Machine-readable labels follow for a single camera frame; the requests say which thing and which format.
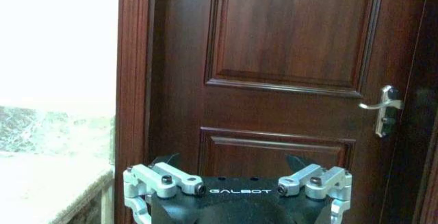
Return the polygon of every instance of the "silver metal bracket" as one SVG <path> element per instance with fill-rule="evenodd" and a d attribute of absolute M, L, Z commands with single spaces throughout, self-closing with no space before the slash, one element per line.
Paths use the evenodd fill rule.
<path fill-rule="evenodd" d="M 123 172 L 124 205 L 132 209 L 132 215 L 137 224 L 151 224 L 152 217 L 148 213 L 147 203 L 141 196 L 156 193 L 159 198 L 170 198 L 176 195 L 176 186 L 186 194 L 200 194 L 204 188 L 202 178 L 188 175 L 164 162 L 151 168 L 139 164 L 128 167 Z"/>
<path fill-rule="evenodd" d="M 199 176 L 187 174 L 164 162 L 156 163 L 152 170 L 160 175 L 170 175 L 183 193 L 188 195 L 203 195 L 206 193 L 206 186 Z"/>
<path fill-rule="evenodd" d="M 279 179 L 278 192 L 282 196 L 294 196 L 299 194 L 299 189 L 306 185 L 311 177 L 322 174 L 322 167 L 316 164 L 310 164 L 302 170 L 290 176 L 283 176 Z"/>
<path fill-rule="evenodd" d="M 306 195 L 312 199 L 334 198 L 331 203 L 331 224 L 340 224 L 343 212 L 351 205 L 352 175 L 343 168 L 332 167 L 306 183 Z"/>
<path fill-rule="evenodd" d="M 403 101 L 399 100 L 398 89 L 393 86 L 382 88 L 381 103 L 378 105 L 359 104 L 366 110 L 378 110 L 375 122 L 375 134 L 381 138 L 391 134 L 397 123 L 397 109 L 403 109 Z"/>

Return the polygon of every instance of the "logo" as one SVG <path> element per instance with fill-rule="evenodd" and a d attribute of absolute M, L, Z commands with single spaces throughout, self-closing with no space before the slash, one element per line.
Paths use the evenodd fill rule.
<path fill-rule="evenodd" d="M 270 193 L 272 190 L 232 190 L 232 189 L 211 189 L 210 193 L 232 193 L 232 194 L 262 194 Z"/>

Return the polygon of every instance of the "black screw head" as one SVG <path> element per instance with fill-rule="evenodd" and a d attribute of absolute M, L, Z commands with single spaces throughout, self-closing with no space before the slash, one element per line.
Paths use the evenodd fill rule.
<path fill-rule="evenodd" d="M 196 194 L 198 196 L 203 196 L 203 195 L 206 194 L 206 192 L 207 192 L 207 188 L 206 188 L 206 186 L 202 185 L 202 184 L 199 184 L 199 185 L 196 186 L 196 188 L 195 188 L 195 194 Z"/>
<path fill-rule="evenodd" d="M 322 185 L 320 178 L 319 177 L 311 177 L 310 178 L 310 183 L 320 187 L 320 185 Z"/>
<path fill-rule="evenodd" d="M 170 175 L 164 175 L 164 176 L 162 177 L 162 183 L 163 183 L 164 185 L 170 185 L 170 184 L 172 183 L 172 177 L 171 177 Z"/>
<path fill-rule="evenodd" d="M 283 185 L 279 185 L 276 191 L 279 192 L 280 196 L 284 196 L 287 194 L 287 188 Z"/>

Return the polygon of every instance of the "marble countertop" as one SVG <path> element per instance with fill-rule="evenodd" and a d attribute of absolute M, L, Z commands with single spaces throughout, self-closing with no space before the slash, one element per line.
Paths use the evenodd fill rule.
<path fill-rule="evenodd" d="M 113 179 L 89 157 L 0 152 L 0 222 L 67 223 Z"/>

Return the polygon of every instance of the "door lock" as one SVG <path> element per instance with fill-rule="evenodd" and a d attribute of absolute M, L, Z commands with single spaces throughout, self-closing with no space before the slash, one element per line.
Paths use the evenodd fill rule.
<path fill-rule="evenodd" d="M 375 134 L 383 138 L 393 132 L 397 123 L 397 110 L 403 109 L 398 89 L 390 85 L 385 86 L 382 88 L 381 103 L 378 105 L 359 104 L 359 107 L 366 110 L 378 110 Z"/>

